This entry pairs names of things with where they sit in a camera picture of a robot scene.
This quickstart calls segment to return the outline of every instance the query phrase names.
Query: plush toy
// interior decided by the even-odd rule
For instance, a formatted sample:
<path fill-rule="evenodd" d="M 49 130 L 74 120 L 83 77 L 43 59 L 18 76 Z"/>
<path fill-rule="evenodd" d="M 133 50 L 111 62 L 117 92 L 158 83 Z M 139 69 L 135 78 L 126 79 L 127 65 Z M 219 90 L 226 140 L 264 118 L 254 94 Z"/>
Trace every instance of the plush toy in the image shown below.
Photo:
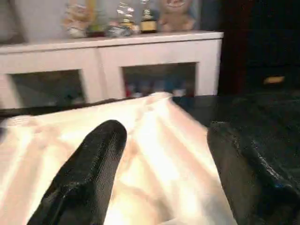
<path fill-rule="evenodd" d="M 191 30 L 195 20 L 188 15 L 192 0 L 160 0 L 161 17 L 159 23 L 163 32 Z"/>

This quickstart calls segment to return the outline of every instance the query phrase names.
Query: glass cabinet door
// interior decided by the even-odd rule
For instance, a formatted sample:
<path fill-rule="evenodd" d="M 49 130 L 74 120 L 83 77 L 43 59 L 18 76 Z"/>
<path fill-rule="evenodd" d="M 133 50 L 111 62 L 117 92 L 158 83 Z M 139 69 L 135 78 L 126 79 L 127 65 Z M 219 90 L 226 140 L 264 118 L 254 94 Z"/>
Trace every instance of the glass cabinet door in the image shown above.
<path fill-rule="evenodd" d="M 106 98 L 97 49 L 0 55 L 2 108 L 95 103 Z"/>
<path fill-rule="evenodd" d="M 215 95 L 221 40 L 101 48 L 109 98 Z"/>

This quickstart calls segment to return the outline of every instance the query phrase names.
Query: shelf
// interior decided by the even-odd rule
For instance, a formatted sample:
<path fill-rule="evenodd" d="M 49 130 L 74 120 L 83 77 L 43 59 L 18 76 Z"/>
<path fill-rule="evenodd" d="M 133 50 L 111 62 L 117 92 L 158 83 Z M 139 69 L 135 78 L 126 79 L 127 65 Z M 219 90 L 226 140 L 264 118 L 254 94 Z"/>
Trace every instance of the shelf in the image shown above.
<path fill-rule="evenodd" d="M 48 42 L 22 45 L 4 45 L 0 47 L 0 54 L 51 51 L 58 49 L 109 47 L 118 45 L 138 45 L 165 42 L 212 40 L 222 38 L 222 32 L 189 31 L 181 33 L 145 34 L 120 38 L 96 37 L 83 39 L 68 39 L 60 41 L 55 40 L 50 43 Z"/>

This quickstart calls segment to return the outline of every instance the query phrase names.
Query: figurine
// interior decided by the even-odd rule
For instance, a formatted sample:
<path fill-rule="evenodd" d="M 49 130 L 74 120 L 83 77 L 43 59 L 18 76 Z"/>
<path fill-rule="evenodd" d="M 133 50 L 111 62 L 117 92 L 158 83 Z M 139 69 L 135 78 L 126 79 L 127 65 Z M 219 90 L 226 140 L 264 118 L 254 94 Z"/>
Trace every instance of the figurine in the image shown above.
<path fill-rule="evenodd" d="M 88 37 L 104 37 L 107 27 L 107 17 L 105 10 L 100 4 L 101 0 L 85 0 L 89 9 L 91 24 L 87 29 Z"/>
<path fill-rule="evenodd" d="M 90 10 L 84 5 L 67 4 L 66 16 L 62 24 L 71 37 L 85 38 L 86 30 L 91 24 Z"/>
<path fill-rule="evenodd" d="M 134 34 L 134 35 L 139 35 L 140 33 L 141 33 L 141 29 L 140 29 L 140 26 L 139 25 L 137 25 L 137 24 L 134 24 L 134 25 L 132 25 L 132 33 Z"/>
<path fill-rule="evenodd" d="M 128 28 L 132 28 L 134 25 L 134 8 L 131 6 L 131 1 L 123 2 L 120 1 L 120 4 L 117 9 L 117 18 L 120 26 L 125 26 Z"/>
<path fill-rule="evenodd" d="M 188 15 L 192 0 L 160 0 L 161 17 L 159 23 L 163 32 L 185 31 L 194 27 L 195 20 Z"/>
<path fill-rule="evenodd" d="M 108 26 L 105 35 L 110 38 L 127 37 L 132 35 L 132 30 L 128 26 Z"/>

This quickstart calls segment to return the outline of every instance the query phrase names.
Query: white satin fabric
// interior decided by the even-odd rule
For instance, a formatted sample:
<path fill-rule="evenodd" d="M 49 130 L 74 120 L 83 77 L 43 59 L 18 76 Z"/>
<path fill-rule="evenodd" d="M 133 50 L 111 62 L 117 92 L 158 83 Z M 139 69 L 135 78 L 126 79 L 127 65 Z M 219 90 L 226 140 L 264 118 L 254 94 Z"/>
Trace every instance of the white satin fabric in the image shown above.
<path fill-rule="evenodd" d="M 8 119 L 0 145 L 0 221 L 24 225 L 59 168 L 106 120 L 127 130 L 105 225 L 235 225 L 207 129 L 170 95 Z"/>

